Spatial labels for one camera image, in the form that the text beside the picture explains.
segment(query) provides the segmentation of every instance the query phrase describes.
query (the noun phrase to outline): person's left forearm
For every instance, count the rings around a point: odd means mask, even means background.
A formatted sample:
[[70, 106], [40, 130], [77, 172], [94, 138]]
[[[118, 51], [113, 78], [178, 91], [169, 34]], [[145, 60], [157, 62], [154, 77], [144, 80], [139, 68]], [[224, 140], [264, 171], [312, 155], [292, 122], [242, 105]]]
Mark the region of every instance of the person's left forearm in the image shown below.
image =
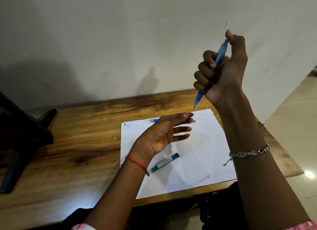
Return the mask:
[[[135, 156], [147, 168], [152, 157]], [[110, 186], [87, 216], [84, 223], [97, 230], [125, 229], [129, 214], [145, 176], [145, 171], [136, 163], [126, 159]]]

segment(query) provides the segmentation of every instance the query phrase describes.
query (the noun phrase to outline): blue pen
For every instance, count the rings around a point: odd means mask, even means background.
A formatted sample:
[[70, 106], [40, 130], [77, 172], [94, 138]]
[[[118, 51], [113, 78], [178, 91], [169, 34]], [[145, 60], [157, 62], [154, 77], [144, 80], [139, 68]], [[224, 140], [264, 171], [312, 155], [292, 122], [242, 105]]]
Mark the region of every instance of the blue pen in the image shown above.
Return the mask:
[[[222, 60], [224, 59], [224, 55], [227, 51], [227, 47], [228, 47], [228, 42], [229, 40], [226, 38], [226, 40], [224, 41], [224, 43], [221, 45], [217, 55], [216, 55], [216, 69], [215, 71], [219, 71], [219, 67], [220, 67], [220, 63], [222, 62]], [[198, 92], [195, 102], [194, 102], [194, 108], [198, 105], [198, 103], [200, 102], [201, 98], [204, 96], [204, 93], [202, 92]]]
[[148, 121], [157, 122], [157, 121], [158, 121], [158, 119], [150, 119], [150, 120], [148, 120]]

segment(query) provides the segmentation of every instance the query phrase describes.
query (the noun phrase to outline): bracelet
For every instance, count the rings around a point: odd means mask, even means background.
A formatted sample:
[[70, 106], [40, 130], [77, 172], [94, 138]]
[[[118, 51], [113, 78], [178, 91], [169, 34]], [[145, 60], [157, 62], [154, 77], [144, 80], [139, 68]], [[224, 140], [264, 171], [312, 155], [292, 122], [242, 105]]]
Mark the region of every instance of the bracelet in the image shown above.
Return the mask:
[[138, 164], [145, 171], [145, 174], [148, 177], [150, 176], [150, 173], [148, 172], [148, 170], [141, 163], [139, 163], [137, 160], [134, 160], [131, 156], [126, 156], [125, 158], [131, 160], [132, 162], [135, 162], [136, 164]]
[[269, 144], [266, 144], [266, 147], [265, 147], [265, 148], [259, 149], [259, 150], [257, 150], [257, 151], [256, 151], [256, 150], [253, 150], [253, 151], [251, 151], [251, 152], [239, 152], [238, 154], [234, 154], [234, 153], [230, 152], [230, 153], [229, 153], [230, 159], [224, 164], [224, 166], [227, 165], [227, 163], [228, 163], [229, 161], [232, 161], [232, 159], [235, 158], [235, 157], [245, 158], [245, 157], [247, 157], [248, 155], [256, 156], [257, 154], [259, 154], [259, 153], [264, 153], [264, 152], [268, 151], [269, 149], [270, 149], [270, 145], [269, 145]]

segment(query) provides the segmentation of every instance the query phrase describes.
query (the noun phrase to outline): black pants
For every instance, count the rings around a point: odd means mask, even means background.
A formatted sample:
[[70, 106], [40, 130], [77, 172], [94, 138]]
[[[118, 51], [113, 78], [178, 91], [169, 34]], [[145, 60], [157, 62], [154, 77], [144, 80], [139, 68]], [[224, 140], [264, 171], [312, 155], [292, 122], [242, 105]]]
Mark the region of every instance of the black pants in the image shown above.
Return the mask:
[[[249, 229], [237, 182], [218, 192], [133, 208], [128, 223], [149, 223], [147, 224], [148, 229], [153, 229], [151, 228], [151, 222], [157, 226], [157, 222], [166, 216], [188, 210], [196, 203], [200, 208], [200, 220], [204, 223], [202, 230], [233, 227]], [[91, 209], [77, 209], [62, 222], [60, 229], [71, 230], [76, 224], [82, 223]]]

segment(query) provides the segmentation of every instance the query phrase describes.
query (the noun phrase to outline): black stand leg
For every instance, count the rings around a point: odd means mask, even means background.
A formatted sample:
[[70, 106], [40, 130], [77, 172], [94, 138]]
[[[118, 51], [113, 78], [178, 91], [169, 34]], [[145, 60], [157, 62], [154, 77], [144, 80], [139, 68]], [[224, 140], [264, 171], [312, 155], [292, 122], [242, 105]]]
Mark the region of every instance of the black stand leg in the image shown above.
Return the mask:
[[[38, 122], [45, 128], [48, 128], [53, 120], [56, 109], [51, 109], [42, 115]], [[26, 165], [30, 162], [38, 145], [26, 144], [25, 147], [14, 149], [11, 162], [5, 172], [4, 178], [0, 186], [0, 193], [8, 194], [12, 192], [15, 184], [19, 180]]]

